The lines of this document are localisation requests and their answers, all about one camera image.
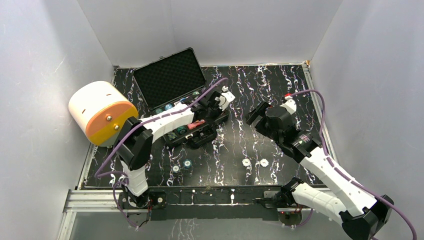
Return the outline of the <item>teal white poker chip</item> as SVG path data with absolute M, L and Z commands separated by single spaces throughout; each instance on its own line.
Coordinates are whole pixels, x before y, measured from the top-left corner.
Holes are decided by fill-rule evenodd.
M 177 173 L 179 173 L 181 171 L 181 167 L 179 165 L 174 165 L 171 168 L 171 170 L 172 170 L 173 173 L 177 174 Z

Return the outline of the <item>red card deck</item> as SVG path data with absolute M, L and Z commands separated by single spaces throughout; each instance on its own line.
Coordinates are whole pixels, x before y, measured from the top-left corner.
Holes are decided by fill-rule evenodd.
M 188 125 L 187 125 L 187 128 L 188 128 L 189 130 L 193 130 L 193 129 L 197 128 L 198 126 L 203 125 L 205 122 L 206 122 L 206 121 L 205 121 L 204 119 L 202 119 L 202 120 L 197 120 L 197 121 L 195 121 L 195 122 L 192 122 L 192 123 L 188 124 Z

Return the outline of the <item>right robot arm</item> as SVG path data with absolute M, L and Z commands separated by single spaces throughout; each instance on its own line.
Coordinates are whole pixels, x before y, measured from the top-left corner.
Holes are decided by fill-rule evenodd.
M 296 102 L 289 96 L 279 106 L 263 101 L 246 115 L 245 122 L 251 125 L 256 121 L 258 133 L 273 140 L 285 156 L 311 171 L 332 194 L 294 177 L 273 196 L 258 199 L 257 203 L 311 207 L 341 225 L 352 240 L 370 240 L 387 223 L 392 199 L 387 195 L 375 197 L 362 190 L 361 185 L 325 153 L 316 136 L 296 128 L 293 117 L 296 110 Z

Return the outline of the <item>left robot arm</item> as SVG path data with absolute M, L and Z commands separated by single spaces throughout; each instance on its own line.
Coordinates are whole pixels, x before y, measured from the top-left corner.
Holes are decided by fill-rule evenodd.
M 146 164 L 158 139 L 163 138 L 171 148 L 186 143 L 192 149 L 213 141 L 217 125 L 228 119 L 235 98 L 227 86 L 210 88 L 204 95 L 187 96 L 153 116 L 128 118 L 114 144 L 125 175 L 124 200 L 136 208 L 149 203 Z

